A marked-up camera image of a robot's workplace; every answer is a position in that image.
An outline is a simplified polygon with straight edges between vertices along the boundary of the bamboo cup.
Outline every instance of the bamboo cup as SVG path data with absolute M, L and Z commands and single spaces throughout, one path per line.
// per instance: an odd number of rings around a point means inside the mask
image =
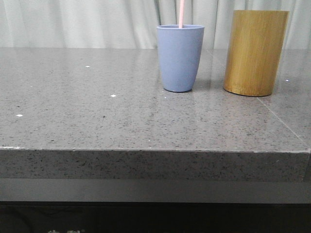
M 272 93 L 288 11 L 234 11 L 224 89 L 244 96 Z

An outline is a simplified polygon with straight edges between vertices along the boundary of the bamboo container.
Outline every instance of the bamboo container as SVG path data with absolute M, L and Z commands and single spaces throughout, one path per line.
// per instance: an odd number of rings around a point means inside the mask
M 288 14 L 288 11 L 234 11 L 225 90 L 257 97 L 272 93 Z

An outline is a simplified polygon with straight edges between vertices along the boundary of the straw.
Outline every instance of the straw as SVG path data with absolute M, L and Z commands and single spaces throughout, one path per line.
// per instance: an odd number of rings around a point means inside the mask
M 185 7 L 185 0 L 180 0 L 180 7 L 179 7 L 179 28 L 183 28 L 183 22 L 184 22 L 184 7 Z

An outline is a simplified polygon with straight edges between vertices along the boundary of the granite countertop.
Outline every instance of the granite countertop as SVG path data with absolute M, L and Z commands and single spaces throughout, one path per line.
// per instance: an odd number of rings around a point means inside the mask
M 283 51 L 261 98 L 223 90 L 225 50 L 187 93 L 163 89 L 156 50 L 0 55 L 1 178 L 310 180 L 308 50 Z

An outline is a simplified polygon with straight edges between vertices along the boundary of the cup rim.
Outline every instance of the cup rim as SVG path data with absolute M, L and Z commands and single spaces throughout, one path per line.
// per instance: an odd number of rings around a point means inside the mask
M 158 29 L 173 29 L 173 30 L 193 30 L 198 28 L 204 28 L 202 25 L 195 25 L 195 24 L 184 24 L 183 26 L 187 26 L 186 28 L 178 28 L 178 24 L 168 24 L 168 25 L 159 25 L 157 26 Z

